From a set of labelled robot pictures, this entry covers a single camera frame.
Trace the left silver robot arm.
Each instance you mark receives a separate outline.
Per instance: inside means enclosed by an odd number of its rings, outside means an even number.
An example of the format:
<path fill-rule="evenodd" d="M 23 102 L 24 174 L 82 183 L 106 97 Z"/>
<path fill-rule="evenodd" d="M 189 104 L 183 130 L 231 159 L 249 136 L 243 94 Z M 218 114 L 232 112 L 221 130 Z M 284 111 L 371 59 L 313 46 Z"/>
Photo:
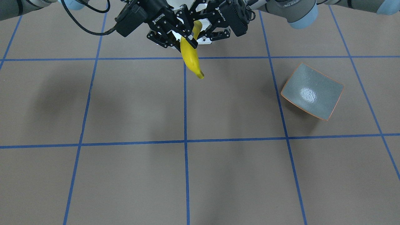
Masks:
<path fill-rule="evenodd" d="M 310 26 L 318 16 L 318 5 L 338 5 L 381 15 L 399 11 L 398 0 L 195 0 L 189 8 L 192 21 L 207 20 L 209 25 L 198 38 L 216 41 L 240 37 L 256 17 L 255 10 L 286 19 L 294 29 Z"/>

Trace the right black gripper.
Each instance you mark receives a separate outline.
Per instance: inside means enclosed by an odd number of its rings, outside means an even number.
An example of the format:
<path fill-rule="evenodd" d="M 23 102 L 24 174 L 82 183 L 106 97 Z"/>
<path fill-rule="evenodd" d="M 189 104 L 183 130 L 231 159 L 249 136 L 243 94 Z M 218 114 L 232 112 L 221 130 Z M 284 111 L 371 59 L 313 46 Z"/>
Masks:
<path fill-rule="evenodd" d="M 162 23 L 160 27 L 164 28 L 167 34 L 160 34 L 154 30 L 150 30 L 147 38 L 163 48 L 180 49 L 180 42 L 174 33 L 180 34 L 189 44 L 196 49 L 197 40 L 194 39 L 194 20 L 189 11 L 173 11 L 172 7 L 166 0 L 139 0 L 137 4 L 145 12 L 145 16 L 141 20 L 137 20 L 137 25 L 146 23 L 151 29 L 156 28 L 158 23 Z"/>

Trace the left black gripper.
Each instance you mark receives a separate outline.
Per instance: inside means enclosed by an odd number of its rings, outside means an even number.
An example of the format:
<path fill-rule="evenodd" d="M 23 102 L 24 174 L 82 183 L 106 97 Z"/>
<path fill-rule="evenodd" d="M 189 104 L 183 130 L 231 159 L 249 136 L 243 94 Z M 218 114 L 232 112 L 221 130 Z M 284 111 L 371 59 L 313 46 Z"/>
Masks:
<path fill-rule="evenodd" d="M 225 22 L 237 37 L 247 33 L 248 24 L 252 19 L 252 11 L 245 0 L 224 0 L 222 2 L 193 2 L 186 13 L 186 18 L 192 31 L 196 23 L 208 22 L 202 27 L 198 44 L 212 44 L 214 41 L 227 39 L 231 30 L 225 28 Z"/>

